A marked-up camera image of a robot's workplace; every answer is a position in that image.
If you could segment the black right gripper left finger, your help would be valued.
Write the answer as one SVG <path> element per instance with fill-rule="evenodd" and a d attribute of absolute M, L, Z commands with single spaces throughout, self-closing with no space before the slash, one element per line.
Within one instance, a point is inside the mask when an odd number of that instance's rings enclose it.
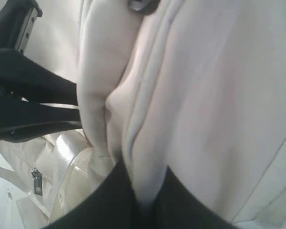
<path fill-rule="evenodd" d="M 47 229 L 146 229 L 138 212 L 124 162 L 120 160 L 101 185 L 79 206 Z"/>

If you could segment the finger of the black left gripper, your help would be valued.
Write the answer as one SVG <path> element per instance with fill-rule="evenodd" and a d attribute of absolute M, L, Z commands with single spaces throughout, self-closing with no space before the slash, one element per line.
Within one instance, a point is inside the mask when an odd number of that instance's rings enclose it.
<path fill-rule="evenodd" d="M 82 128 L 77 109 L 0 99 L 0 132 L 47 124 L 68 124 L 74 129 Z"/>

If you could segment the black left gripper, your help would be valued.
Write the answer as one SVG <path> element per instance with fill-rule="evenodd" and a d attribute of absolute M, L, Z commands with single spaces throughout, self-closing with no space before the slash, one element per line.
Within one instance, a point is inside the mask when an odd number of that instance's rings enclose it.
<path fill-rule="evenodd" d="M 76 84 L 22 55 L 36 17 L 34 0 L 9 0 L 0 11 L 0 95 L 6 90 L 40 104 L 77 105 Z M 42 135 L 42 125 L 0 132 L 0 140 L 25 142 Z"/>

